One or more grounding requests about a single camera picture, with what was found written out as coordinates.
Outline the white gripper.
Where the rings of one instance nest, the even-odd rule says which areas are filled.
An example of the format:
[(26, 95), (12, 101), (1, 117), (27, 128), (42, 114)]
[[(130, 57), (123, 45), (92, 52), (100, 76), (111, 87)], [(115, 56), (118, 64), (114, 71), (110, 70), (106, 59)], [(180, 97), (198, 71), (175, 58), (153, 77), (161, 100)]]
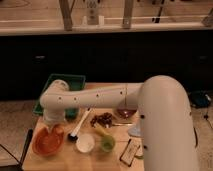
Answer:
[(47, 112), (43, 114), (43, 122), (49, 127), (60, 124), (65, 121), (65, 113), (51, 113)]

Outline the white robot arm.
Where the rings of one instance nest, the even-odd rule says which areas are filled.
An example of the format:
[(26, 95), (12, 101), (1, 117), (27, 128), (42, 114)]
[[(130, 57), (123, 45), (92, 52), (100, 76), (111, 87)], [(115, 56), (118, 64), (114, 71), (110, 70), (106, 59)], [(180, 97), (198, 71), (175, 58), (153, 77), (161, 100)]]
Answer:
[(145, 171), (199, 171), (189, 98), (170, 76), (80, 91), (65, 90), (54, 82), (40, 96), (40, 104), (48, 122), (69, 108), (136, 109), (141, 116)]

